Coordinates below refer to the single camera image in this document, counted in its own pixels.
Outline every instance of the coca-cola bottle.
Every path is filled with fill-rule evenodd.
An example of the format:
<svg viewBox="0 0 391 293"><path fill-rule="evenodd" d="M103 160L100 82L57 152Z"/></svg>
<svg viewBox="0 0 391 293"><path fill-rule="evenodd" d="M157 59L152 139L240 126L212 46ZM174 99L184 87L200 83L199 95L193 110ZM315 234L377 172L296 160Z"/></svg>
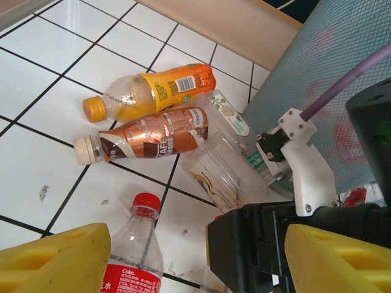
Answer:
<svg viewBox="0 0 391 293"><path fill-rule="evenodd" d="M101 293L158 293L163 276L163 255L155 235L160 199L138 194L129 222L112 238L111 256Z"/></svg>

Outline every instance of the white bottle cap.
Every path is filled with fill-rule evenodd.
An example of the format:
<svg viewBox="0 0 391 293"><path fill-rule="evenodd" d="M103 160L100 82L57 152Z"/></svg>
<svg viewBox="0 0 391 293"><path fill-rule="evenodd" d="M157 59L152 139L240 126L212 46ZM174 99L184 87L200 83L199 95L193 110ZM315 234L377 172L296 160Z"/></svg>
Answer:
<svg viewBox="0 0 391 293"><path fill-rule="evenodd" d="M73 142L73 148L76 151L76 158L80 165L89 165L97 161L93 155L90 137L78 137Z"/></svg>

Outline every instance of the red bottle cap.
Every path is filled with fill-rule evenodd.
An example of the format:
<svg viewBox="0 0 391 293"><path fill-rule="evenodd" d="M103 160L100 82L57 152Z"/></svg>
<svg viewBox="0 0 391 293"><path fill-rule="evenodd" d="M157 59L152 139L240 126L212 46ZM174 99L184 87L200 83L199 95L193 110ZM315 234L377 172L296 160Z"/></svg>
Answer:
<svg viewBox="0 0 391 293"><path fill-rule="evenodd" d="M148 206L156 211L160 211L160 199L148 192L137 194L133 200L133 206Z"/></svg>

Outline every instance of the orange juice bottle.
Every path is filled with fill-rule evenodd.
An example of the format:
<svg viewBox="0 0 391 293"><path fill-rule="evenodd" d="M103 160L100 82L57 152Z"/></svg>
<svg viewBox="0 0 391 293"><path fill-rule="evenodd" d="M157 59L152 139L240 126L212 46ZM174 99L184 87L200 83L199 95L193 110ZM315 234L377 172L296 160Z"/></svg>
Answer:
<svg viewBox="0 0 391 293"><path fill-rule="evenodd" d="M198 93L212 90L216 80L206 64L189 64L162 73L141 73L114 81L102 97L83 101L91 123L115 119L127 123L141 116L188 103Z"/></svg>

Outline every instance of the white tile floor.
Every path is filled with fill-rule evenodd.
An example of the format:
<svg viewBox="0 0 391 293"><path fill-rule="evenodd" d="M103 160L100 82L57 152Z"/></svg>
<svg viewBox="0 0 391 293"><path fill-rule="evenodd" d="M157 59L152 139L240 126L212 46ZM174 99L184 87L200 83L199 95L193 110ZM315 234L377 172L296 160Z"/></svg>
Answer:
<svg viewBox="0 0 391 293"><path fill-rule="evenodd" d="M124 75L203 62L242 112L268 71L132 0L55 1L0 32L0 47L0 249L92 222L114 234L149 191L163 202L161 292L198 292L220 212L184 174L186 154L79 166L73 139L113 125L90 124L81 101Z"/></svg>

